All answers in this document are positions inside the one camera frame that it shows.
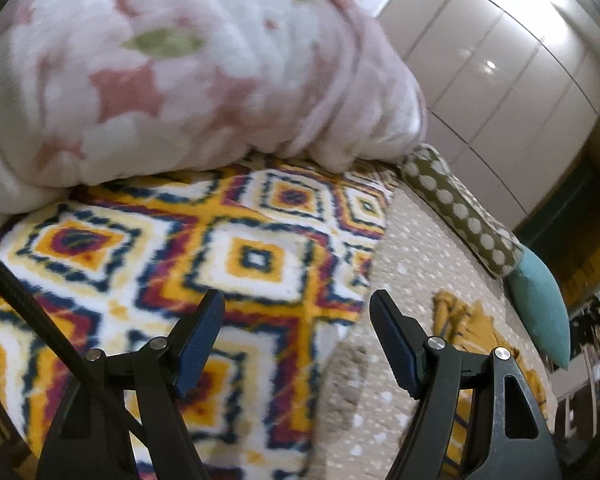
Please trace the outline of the pink floral fleece blanket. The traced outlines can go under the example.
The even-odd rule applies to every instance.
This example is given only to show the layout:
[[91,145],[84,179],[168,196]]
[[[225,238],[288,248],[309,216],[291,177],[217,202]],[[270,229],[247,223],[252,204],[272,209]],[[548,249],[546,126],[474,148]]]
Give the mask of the pink floral fleece blanket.
[[8,0],[0,225],[80,184],[257,151],[340,174],[424,138],[419,84],[355,0]]

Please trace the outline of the beige heart-pattern quilt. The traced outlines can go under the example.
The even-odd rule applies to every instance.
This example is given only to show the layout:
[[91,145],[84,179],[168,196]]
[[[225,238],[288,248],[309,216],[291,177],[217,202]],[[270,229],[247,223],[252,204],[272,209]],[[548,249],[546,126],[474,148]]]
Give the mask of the beige heart-pattern quilt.
[[[503,283],[490,277],[460,238],[406,185],[393,193],[370,287],[385,289],[426,332],[432,330],[432,298],[440,290],[470,304],[481,301],[498,331],[539,374],[544,389],[552,388]],[[385,478],[416,408],[416,401],[396,384],[370,317],[363,314],[324,370],[306,475]]]

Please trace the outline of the olive white-dotted bolster pillow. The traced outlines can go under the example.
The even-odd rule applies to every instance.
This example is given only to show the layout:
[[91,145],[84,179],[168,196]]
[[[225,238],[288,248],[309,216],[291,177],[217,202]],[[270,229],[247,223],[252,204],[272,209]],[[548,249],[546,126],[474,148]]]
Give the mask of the olive white-dotted bolster pillow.
[[478,202],[432,145],[419,144],[407,154],[400,175],[494,278],[505,278],[521,262],[516,235]]

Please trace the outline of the white wardrobe doors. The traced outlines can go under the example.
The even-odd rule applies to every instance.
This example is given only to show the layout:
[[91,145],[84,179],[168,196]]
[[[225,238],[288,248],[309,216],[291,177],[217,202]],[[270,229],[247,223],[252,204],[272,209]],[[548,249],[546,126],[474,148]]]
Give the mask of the white wardrobe doors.
[[600,124],[600,49],[565,0],[389,0],[380,20],[416,76],[427,139],[514,228]]

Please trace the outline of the colourful geometric plush blanket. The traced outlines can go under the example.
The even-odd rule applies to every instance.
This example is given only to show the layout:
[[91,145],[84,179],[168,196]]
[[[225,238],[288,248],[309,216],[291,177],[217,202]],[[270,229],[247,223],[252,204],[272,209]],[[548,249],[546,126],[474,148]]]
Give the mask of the colourful geometric plush blanket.
[[363,311],[396,174],[250,156],[76,188],[0,231],[74,348],[139,349],[209,289],[226,310],[184,422],[215,478],[306,474],[325,363]]

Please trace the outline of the yellow striped knit sweater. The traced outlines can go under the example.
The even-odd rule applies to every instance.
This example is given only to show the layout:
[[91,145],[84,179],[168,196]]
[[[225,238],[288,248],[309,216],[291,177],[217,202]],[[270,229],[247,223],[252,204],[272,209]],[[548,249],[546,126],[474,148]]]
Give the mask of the yellow striped knit sweater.
[[[510,344],[495,328],[493,318],[484,312],[480,301],[468,304],[452,292],[437,292],[434,296],[434,336],[445,339],[457,350],[469,353],[489,354],[496,347],[508,350],[524,374],[545,420],[550,421],[546,392],[539,374],[524,362],[520,350]],[[460,473],[471,404],[472,391],[462,390],[457,400],[451,439],[446,449],[440,479],[456,479]]]

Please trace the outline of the teal corduroy pillow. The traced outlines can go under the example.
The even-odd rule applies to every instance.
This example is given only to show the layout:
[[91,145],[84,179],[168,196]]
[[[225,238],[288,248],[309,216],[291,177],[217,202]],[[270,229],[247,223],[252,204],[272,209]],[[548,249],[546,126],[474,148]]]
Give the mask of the teal corduroy pillow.
[[550,269],[524,246],[520,263],[506,276],[505,286],[536,350],[565,370],[571,353],[569,316]]

